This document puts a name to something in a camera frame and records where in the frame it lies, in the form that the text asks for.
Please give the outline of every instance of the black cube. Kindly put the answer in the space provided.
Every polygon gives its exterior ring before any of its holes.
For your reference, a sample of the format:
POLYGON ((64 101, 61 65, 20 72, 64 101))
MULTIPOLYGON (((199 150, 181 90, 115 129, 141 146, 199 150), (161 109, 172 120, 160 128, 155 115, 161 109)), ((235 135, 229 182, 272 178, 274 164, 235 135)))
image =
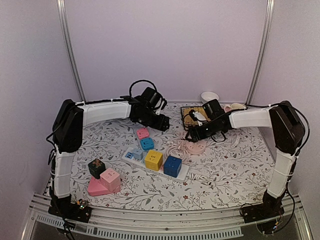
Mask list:
POLYGON ((98 158, 88 164, 89 172, 95 179, 100 179, 100 174, 106 170, 106 165, 98 158))

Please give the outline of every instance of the pink base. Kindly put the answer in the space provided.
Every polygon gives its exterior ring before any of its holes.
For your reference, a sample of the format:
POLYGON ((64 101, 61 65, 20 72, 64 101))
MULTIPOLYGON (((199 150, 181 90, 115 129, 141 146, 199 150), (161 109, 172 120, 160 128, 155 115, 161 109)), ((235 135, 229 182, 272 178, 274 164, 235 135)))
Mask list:
POLYGON ((118 186, 113 191, 109 191, 107 188, 105 188, 101 182, 100 179, 95 179, 93 176, 90 179, 89 186, 87 188, 88 194, 92 197, 94 196, 100 196, 100 195, 106 195, 106 194, 114 194, 117 192, 120 192, 120 186, 118 186))

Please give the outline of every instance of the bowl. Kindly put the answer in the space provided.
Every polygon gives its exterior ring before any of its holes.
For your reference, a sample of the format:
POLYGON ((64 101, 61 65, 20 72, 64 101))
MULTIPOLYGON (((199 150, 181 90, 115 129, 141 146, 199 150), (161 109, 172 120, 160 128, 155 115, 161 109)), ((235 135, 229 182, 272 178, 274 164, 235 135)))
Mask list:
POLYGON ((201 101, 203 104, 205 104, 213 99, 219 100, 218 94, 216 94, 212 91, 205 91, 205 92, 201 93, 201 101))

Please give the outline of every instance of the blue cube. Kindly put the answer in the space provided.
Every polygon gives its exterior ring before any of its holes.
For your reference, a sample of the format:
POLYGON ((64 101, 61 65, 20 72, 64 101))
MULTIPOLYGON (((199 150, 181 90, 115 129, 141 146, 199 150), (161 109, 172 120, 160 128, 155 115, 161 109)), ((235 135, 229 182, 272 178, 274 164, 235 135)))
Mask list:
POLYGON ((181 170, 182 160, 180 158, 174 156, 168 156, 164 165, 163 165, 163 172, 166 175, 171 177, 177 178, 178 174, 181 170))
POLYGON ((154 149, 155 144, 151 137, 146 137, 140 140, 141 147, 144 151, 154 149))
POLYGON ((137 160, 142 160, 144 158, 144 154, 141 149, 135 148, 132 150, 132 153, 133 153, 133 157, 137 160))

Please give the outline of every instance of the white tray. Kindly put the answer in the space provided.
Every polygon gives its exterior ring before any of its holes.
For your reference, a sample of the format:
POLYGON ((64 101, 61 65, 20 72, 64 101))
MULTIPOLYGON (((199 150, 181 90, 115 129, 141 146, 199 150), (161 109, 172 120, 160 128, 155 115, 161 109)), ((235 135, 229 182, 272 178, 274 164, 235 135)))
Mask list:
POLYGON ((185 164, 182 164, 181 165, 181 170, 178 174, 178 177, 172 177, 172 176, 169 176, 167 174, 164 174, 164 164, 166 162, 166 159, 163 160, 163 164, 162 166, 160 167, 159 171, 154 171, 152 169, 149 169, 149 168, 146 168, 146 165, 145 165, 145 157, 147 155, 146 152, 143 152, 143 160, 137 160, 135 159, 134 157, 132 157, 131 159, 126 157, 127 153, 132 153, 132 150, 133 148, 132 147, 129 147, 125 153, 122 155, 122 159, 130 164, 130 165, 133 165, 137 168, 140 168, 146 172, 150 172, 150 173, 153 173, 153 174, 157 174, 161 177, 164 177, 164 178, 167 178, 167 179, 171 179, 171 180, 175 180, 175 181, 178 181, 178 182, 185 182, 186 181, 186 176, 187 176, 187 173, 188 173, 188 170, 189 170, 189 166, 185 165, 185 164))

